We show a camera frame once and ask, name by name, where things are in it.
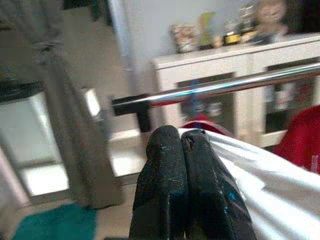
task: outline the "white fabric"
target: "white fabric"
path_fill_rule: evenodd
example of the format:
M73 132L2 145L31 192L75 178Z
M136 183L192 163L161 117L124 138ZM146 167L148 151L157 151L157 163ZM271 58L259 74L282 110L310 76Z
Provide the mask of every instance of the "white fabric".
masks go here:
M180 135L190 129L179 129ZM206 131L236 179L259 240L320 239L320 175L245 142Z

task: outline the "cabinet door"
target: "cabinet door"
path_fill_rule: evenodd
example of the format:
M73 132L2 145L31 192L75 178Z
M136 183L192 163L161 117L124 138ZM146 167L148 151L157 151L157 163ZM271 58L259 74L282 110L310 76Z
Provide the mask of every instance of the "cabinet door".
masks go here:
M185 64L156 71L160 91L215 82L248 74L247 56L233 56L210 61ZM207 99L192 96L190 102L163 107L166 124L177 128L195 114L205 114L225 127L237 138L248 140L248 94L247 90Z
M254 53L253 73L317 63L319 56L320 42ZM252 92L253 143L271 149L280 142L294 115L320 104L320 78L259 87Z

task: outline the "teal rug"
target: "teal rug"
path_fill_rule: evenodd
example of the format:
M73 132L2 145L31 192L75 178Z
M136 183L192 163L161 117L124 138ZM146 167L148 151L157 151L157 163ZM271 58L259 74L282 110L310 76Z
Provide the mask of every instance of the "teal rug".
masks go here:
M76 204L27 216L13 240L93 240L97 211Z

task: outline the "white sideboard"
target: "white sideboard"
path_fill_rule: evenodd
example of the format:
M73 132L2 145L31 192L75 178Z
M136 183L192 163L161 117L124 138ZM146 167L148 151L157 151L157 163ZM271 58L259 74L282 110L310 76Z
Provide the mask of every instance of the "white sideboard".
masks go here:
M159 91L194 86L320 61L320 34L288 35L268 45L233 45L153 60ZM259 87L163 107L164 124L181 127L201 112L236 138L266 148L276 145L298 111L320 104L320 78Z

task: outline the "chrome pole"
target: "chrome pole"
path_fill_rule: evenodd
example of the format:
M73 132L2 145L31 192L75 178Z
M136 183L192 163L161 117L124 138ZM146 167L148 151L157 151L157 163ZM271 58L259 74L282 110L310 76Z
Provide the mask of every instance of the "chrome pole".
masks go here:
M319 75L320 63L313 63L162 91L151 94L145 98L141 98L139 99L139 102L148 101L152 108L157 108L190 101L192 95L196 95L198 99L205 99L216 95L308 79Z

